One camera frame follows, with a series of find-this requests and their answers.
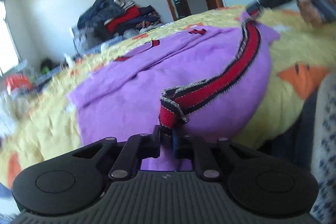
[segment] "pile of clothes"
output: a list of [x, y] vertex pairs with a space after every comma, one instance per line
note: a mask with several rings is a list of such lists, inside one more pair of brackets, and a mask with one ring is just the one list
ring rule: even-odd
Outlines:
[[91, 8], [80, 16], [77, 28], [94, 29], [102, 42], [127, 30], [134, 34], [161, 26], [159, 14], [152, 6], [138, 8], [133, 0], [96, 0]]

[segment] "purple fabric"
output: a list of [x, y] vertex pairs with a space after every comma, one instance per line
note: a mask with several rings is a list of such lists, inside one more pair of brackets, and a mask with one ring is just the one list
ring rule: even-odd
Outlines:
[[[188, 116], [182, 127], [186, 135], [201, 135], [208, 142], [231, 138], [246, 125], [265, 94], [271, 59], [268, 44], [279, 34], [258, 24], [261, 33], [259, 54], [243, 78], [227, 93]], [[131, 135], [152, 133], [159, 124], [161, 91], [177, 85], [220, 74], [237, 53], [240, 28], [206, 29], [205, 35], [182, 31], [160, 40], [150, 48], [142, 45], [124, 62], [111, 62], [79, 85], [68, 98], [78, 108], [83, 145], [105, 137], [119, 142]], [[159, 159], [146, 159], [145, 170], [176, 170], [178, 161], [161, 148]]]

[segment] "red cloth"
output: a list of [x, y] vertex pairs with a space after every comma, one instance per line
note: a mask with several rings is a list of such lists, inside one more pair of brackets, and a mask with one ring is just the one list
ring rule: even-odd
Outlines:
[[139, 15], [140, 15], [139, 9], [134, 5], [133, 7], [129, 8], [125, 14], [123, 14], [120, 17], [115, 18], [109, 24], [107, 24], [106, 28], [110, 33], [114, 33], [114, 30], [118, 24], [124, 23], [130, 19], [136, 18]]

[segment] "yellow bedspread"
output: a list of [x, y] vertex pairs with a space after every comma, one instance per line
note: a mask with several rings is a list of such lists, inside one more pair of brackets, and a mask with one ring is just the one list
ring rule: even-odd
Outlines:
[[[195, 24], [239, 26], [237, 17], [242, 10], [243, 7], [230, 7], [187, 17], [141, 37], [128, 39], [101, 54], [86, 57], [75, 68], [54, 77], [16, 134], [3, 141], [0, 182], [10, 187], [20, 170], [80, 146], [76, 111], [69, 107], [65, 95], [85, 80], [92, 70], [151, 39], [165, 37]], [[248, 125], [235, 138], [235, 141], [253, 148], [285, 132], [299, 116], [305, 96], [325, 75], [322, 71], [336, 65], [335, 25], [312, 29], [298, 14], [289, 11], [268, 10], [260, 21], [271, 27], [282, 24], [289, 29], [281, 32], [281, 39], [270, 46], [273, 66], [266, 95]]]

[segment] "orange duck beak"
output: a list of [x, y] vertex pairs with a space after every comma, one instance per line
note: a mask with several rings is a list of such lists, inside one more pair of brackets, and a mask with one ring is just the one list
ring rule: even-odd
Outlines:
[[289, 82], [302, 100], [306, 100], [320, 86], [328, 73], [328, 68], [323, 66], [296, 63], [295, 66], [277, 75]]

